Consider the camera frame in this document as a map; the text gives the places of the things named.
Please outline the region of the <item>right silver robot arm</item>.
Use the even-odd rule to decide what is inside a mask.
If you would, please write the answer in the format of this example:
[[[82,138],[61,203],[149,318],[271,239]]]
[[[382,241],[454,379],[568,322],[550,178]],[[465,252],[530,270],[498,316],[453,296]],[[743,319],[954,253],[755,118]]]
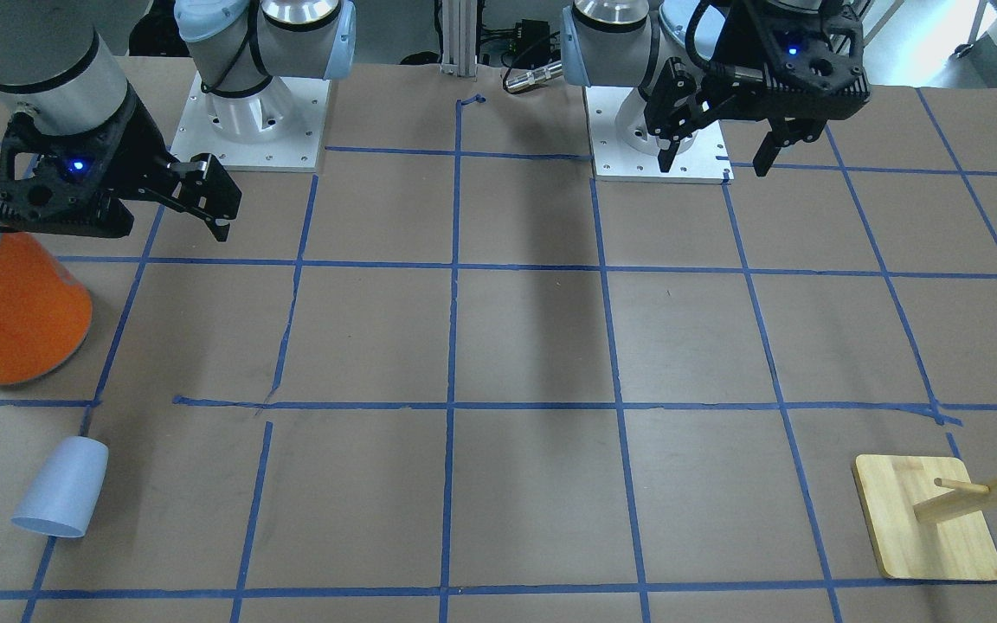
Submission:
[[[177,1],[178,34],[210,104],[229,109],[282,80],[340,80],[355,56],[351,1]],[[0,1],[0,234],[119,238],[125,201],[161,202],[225,241],[241,191],[211,153],[182,161],[78,1]]]

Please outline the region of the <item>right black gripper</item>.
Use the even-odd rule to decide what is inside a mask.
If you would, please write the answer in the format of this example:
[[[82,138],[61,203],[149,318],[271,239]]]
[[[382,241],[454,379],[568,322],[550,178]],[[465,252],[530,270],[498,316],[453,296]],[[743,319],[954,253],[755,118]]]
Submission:
[[[0,152],[0,223],[29,233],[119,238],[134,216],[124,200],[161,202],[228,240],[241,190],[214,154],[178,162],[134,87],[111,118],[53,137],[18,106]]]

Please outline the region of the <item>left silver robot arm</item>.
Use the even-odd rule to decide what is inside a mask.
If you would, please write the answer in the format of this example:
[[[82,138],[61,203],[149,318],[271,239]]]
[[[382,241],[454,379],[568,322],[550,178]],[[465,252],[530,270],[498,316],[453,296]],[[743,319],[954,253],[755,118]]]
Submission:
[[[646,174],[692,169],[731,119],[770,127],[752,159],[764,177],[872,95],[846,1],[574,1],[563,16],[566,82],[625,92],[607,139]]]

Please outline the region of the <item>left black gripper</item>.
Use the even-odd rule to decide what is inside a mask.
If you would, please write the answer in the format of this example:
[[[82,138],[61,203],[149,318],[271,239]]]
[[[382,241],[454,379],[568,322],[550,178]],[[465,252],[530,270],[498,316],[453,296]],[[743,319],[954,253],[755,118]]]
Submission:
[[[644,109],[649,138],[668,143],[657,154],[660,172],[669,172],[686,138],[717,119],[767,119],[753,157],[756,176],[766,177],[781,151],[810,145],[829,119],[848,119],[870,102],[863,38],[846,1],[700,1],[687,24],[699,87],[681,58],[668,58]]]

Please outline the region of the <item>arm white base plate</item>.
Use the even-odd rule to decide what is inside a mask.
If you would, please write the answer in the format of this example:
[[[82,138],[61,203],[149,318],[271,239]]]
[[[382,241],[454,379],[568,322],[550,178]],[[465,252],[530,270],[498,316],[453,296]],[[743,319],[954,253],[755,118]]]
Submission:
[[[720,184],[732,180],[719,122],[682,138],[672,165],[662,172],[658,157],[669,142],[647,130],[645,101],[637,88],[586,87],[584,95],[598,181]]]
[[[276,78],[240,99],[206,94],[191,83],[171,154],[183,161],[211,153],[228,172],[316,173],[332,81]]]

